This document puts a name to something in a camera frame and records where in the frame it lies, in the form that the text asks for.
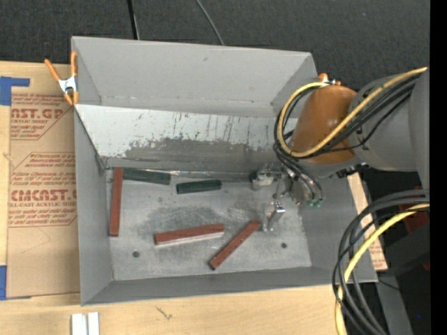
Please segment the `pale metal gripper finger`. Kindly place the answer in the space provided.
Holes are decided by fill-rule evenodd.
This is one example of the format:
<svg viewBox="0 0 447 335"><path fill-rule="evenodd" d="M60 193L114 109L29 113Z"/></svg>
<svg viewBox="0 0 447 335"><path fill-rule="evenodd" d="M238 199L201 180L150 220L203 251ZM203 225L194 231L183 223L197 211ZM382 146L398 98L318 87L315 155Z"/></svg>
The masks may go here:
<svg viewBox="0 0 447 335"><path fill-rule="evenodd" d="M285 212L281 202L270 202L263 212L263 231L274 230Z"/></svg>
<svg viewBox="0 0 447 335"><path fill-rule="evenodd" d="M279 169L273 165L265 164L250 173L251 188L257 191L261 188L271 186L278 178Z"/></svg>

